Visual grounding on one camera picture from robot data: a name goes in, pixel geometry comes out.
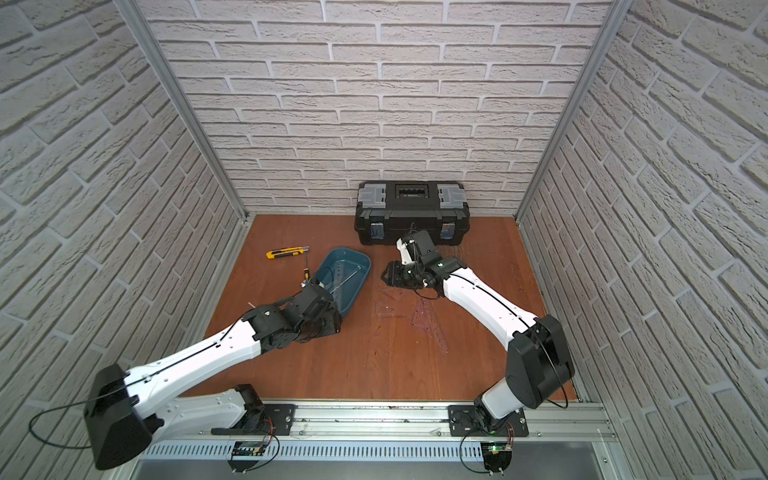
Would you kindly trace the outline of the teal plastic storage tray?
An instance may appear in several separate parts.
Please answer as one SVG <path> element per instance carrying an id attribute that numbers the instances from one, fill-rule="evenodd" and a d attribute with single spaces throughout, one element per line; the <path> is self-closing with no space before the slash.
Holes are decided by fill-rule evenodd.
<path id="1" fill-rule="evenodd" d="M 360 294 L 371 266 L 366 254 L 338 247 L 328 253 L 313 278 L 331 294 L 340 315 L 345 317 Z"/>

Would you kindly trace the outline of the clear set square triangle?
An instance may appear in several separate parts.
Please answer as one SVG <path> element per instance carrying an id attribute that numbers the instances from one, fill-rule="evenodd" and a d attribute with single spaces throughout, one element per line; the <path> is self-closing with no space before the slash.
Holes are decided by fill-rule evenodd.
<path id="1" fill-rule="evenodd" d="M 380 319 L 406 318 L 410 312 L 409 304 L 402 298 L 385 298 L 375 305 L 375 315 Z"/>

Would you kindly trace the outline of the clear stencil ruler with holes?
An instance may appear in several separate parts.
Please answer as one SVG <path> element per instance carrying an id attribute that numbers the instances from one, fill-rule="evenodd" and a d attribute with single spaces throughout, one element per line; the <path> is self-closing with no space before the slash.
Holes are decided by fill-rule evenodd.
<path id="1" fill-rule="evenodd" d="M 343 283 L 345 275 L 347 273 L 346 262 L 344 260 L 337 260 L 333 264 L 333 288 L 337 288 Z"/>

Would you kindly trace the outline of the long clear straight ruler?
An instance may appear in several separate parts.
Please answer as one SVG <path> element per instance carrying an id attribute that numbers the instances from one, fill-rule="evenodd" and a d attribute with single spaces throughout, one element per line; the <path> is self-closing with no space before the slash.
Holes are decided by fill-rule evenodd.
<path id="1" fill-rule="evenodd" d="M 345 277 L 338 285 L 333 286 L 332 289 L 329 291 L 329 293 L 334 294 L 337 290 L 342 288 L 349 280 L 355 277 L 359 272 L 360 272 L 359 268 L 353 271 L 351 274 Z"/>

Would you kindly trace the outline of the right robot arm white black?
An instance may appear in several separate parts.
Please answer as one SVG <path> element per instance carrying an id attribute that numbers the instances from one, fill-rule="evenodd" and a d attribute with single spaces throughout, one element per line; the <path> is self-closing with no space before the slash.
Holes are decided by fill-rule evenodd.
<path id="1" fill-rule="evenodd" d="M 462 260 L 444 257 L 425 230 L 397 240 L 401 258 L 381 279 L 418 292 L 432 289 L 478 320 L 507 352 L 504 377 L 474 401 L 474 421 L 490 432 L 522 408 L 538 408 L 572 379 L 575 366 L 564 329 L 551 315 L 539 317 L 504 298 Z"/>

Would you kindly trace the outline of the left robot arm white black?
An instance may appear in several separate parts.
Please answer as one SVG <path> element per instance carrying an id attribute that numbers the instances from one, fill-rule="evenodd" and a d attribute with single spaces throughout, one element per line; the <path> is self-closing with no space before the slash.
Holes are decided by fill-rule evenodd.
<path id="1" fill-rule="evenodd" d="M 351 306 L 340 288 L 311 280 L 297 294 L 254 307 L 175 354 L 128 371 L 117 364 L 103 368 L 80 403 L 89 438 L 85 448 L 96 469 L 113 469 L 146 450 L 169 427 L 161 411 L 180 394 L 269 351 L 339 333 Z"/>

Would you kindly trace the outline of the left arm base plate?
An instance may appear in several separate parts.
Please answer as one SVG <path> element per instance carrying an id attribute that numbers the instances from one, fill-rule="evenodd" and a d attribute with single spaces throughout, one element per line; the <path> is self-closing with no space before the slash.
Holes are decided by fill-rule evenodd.
<path id="1" fill-rule="evenodd" d="M 229 428 L 213 428 L 212 435 L 288 436 L 297 406 L 295 404 L 264 404 L 248 409 L 243 417 Z"/>

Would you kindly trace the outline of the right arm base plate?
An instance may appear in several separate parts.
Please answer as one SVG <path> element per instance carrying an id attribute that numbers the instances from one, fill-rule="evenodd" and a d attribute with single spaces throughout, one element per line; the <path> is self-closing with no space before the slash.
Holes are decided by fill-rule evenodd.
<path id="1" fill-rule="evenodd" d="M 525 438 L 529 435 L 527 419 L 522 410 L 512 411 L 496 419 L 482 406 L 454 404 L 447 407 L 450 434 L 452 437 L 490 436 Z"/>

